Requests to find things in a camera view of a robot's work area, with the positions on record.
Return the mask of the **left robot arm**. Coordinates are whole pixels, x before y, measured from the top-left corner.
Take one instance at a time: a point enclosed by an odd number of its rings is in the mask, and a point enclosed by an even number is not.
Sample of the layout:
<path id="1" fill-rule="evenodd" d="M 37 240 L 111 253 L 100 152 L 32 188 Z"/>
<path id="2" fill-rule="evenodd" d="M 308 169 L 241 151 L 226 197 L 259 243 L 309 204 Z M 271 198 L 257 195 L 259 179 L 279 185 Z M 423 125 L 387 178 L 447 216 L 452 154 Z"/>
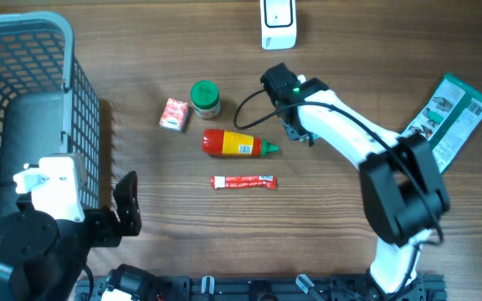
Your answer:
<path id="1" fill-rule="evenodd" d="M 0 300 L 66 300 L 92 248 L 139 235 L 137 182 L 127 173 L 113 191 L 116 209 L 87 209 L 82 222 L 57 220 L 22 198 L 18 212 L 0 219 Z"/>

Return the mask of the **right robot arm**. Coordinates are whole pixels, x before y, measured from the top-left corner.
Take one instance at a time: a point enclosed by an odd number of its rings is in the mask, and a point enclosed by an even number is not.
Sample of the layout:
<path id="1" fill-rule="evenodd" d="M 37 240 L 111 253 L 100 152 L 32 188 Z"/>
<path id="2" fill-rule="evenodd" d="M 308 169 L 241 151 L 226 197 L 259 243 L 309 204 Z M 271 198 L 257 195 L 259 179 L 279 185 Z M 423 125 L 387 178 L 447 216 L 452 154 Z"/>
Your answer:
<path id="1" fill-rule="evenodd" d="M 364 214 L 377 235 L 376 255 L 358 287 L 332 280 L 329 298 L 445 300 L 443 277 L 416 270 L 422 249 L 443 243 L 440 218 L 450 208 L 427 139 L 373 124 L 327 84 L 295 75 L 285 64 L 267 69 L 260 82 L 291 139 L 318 136 L 359 172 Z"/>

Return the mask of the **red snack bar wrapper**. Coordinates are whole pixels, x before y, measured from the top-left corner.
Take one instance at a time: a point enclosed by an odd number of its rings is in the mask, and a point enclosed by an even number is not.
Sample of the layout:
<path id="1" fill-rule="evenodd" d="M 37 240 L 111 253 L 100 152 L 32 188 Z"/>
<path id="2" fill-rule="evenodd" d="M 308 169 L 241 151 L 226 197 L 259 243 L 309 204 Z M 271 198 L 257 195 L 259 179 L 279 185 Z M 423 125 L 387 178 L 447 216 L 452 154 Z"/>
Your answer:
<path id="1" fill-rule="evenodd" d="M 275 176 L 212 176 L 210 178 L 213 189 L 240 189 L 250 187 L 264 187 L 275 189 Z"/>

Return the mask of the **green 3M gloves package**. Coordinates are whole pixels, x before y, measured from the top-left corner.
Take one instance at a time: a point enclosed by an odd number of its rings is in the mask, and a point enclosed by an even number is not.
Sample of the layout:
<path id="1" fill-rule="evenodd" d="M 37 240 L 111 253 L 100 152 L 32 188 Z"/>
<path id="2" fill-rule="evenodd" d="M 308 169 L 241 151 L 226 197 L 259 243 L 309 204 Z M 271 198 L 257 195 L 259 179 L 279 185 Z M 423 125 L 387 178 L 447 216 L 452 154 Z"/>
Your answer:
<path id="1" fill-rule="evenodd" d="M 439 171 L 445 172 L 481 121 L 482 93 L 446 73 L 402 135 L 425 137 Z"/>

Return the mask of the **green lid spice jar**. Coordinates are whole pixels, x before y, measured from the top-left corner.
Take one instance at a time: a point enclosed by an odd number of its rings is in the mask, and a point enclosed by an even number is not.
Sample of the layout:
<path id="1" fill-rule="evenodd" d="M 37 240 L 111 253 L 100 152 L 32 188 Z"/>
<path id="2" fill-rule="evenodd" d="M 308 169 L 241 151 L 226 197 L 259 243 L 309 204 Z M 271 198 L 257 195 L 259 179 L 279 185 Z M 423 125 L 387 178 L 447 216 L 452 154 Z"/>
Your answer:
<path id="1" fill-rule="evenodd" d="M 196 114 L 204 119 L 215 118 L 221 110 L 217 85 L 209 80 L 201 80 L 193 85 L 190 98 Z"/>

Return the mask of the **orange snack packet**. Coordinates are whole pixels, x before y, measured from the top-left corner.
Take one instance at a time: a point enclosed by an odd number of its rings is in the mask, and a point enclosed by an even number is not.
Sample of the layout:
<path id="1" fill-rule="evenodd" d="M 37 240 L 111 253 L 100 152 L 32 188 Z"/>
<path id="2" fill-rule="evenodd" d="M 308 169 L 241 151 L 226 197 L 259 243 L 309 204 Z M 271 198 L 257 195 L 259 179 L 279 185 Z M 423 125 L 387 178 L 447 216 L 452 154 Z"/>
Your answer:
<path id="1" fill-rule="evenodd" d="M 182 132 L 188 115 L 189 106 L 187 102 L 169 98 L 160 118 L 159 126 L 164 129 Z"/>

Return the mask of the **red sauce bottle green cap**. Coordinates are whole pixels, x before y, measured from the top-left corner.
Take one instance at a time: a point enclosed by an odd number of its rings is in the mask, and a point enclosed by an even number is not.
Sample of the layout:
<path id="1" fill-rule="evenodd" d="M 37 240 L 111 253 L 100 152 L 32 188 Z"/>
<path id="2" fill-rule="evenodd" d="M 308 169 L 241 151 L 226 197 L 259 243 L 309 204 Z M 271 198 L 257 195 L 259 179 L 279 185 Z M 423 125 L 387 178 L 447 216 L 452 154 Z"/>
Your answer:
<path id="1" fill-rule="evenodd" d="M 266 156 L 279 151 L 277 145 L 266 139 L 230 130 L 206 129 L 203 132 L 202 151 L 210 156 Z"/>

